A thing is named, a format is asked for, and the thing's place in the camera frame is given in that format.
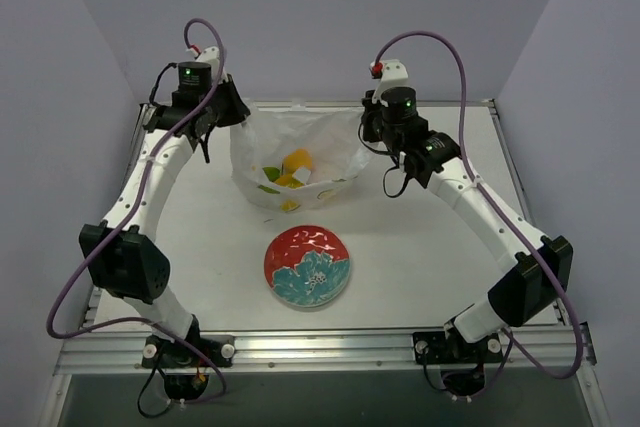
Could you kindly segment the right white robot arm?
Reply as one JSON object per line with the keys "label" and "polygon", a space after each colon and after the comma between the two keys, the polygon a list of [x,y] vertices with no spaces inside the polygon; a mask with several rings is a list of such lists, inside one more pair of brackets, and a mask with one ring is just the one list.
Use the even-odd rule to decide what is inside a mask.
{"label": "right white robot arm", "polygon": [[477,175],[469,174],[460,146],[430,128],[417,111],[416,92],[394,87],[380,100],[362,99],[359,136],[384,144],[407,181],[414,180],[448,205],[485,245],[501,278],[444,327],[444,347],[455,359],[469,358],[480,341],[503,328],[521,327],[566,289],[573,248],[529,224]]}

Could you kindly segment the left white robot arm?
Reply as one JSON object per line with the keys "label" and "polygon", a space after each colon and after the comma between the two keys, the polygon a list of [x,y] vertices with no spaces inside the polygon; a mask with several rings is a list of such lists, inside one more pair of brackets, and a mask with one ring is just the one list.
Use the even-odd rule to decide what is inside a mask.
{"label": "left white robot arm", "polygon": [[195,319],[168,283],[170,261],[156,245],[158,224],[186,163],[206,149],[216,128],[242,123],[250,114],[218,60],[176,64],[178,87],[168,105],[154,108],[142,128],[142,144],[123,190],[97,225],[79,241],[95,286],[121,299],[142,323],[167,340],[165,352],[179,366],[202,352]]}

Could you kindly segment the white plastic bag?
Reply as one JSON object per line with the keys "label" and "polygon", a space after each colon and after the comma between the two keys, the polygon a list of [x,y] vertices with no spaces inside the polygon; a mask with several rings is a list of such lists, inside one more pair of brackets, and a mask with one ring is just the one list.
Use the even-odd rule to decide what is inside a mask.
{"label": "white plastic bag", "polygon": [[292,213],[323,206],[349,188],[372,153],[355,108],[265,109],[230,128],[232,179],[256,206]]}

